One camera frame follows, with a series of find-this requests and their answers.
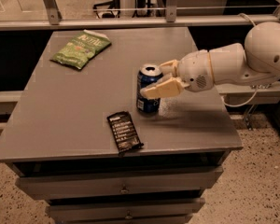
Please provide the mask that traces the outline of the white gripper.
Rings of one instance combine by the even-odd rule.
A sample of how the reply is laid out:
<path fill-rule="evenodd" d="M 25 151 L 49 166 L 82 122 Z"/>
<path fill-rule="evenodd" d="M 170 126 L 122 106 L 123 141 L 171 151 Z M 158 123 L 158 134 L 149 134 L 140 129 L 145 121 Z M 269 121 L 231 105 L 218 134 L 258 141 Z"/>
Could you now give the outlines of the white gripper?
<path fill-rule="evenodd" d="M 180 61 L 162 63 L 159 68 L 165 76 L 140 90 L 146 99 L 174 97 L 183 90 L 208 91 L 214 86 L 210 56 L 205 49 L 189 53 Z"/>

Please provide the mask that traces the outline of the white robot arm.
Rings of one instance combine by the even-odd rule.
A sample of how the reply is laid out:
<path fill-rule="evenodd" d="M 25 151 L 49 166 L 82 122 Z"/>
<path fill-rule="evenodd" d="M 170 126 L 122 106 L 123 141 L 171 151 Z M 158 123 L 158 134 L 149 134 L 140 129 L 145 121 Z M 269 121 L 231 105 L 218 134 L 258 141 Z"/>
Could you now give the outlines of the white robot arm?
<path fill-rule="evenodd" d="M 140 90 L 147 99 L 174 97 L 182 91 L 207 91 L 216 85 L 266 85 L 280 79 L 280 23 L 263 22 L 244 44 L 192 52 L 160 65 L 163 77 Z"/>

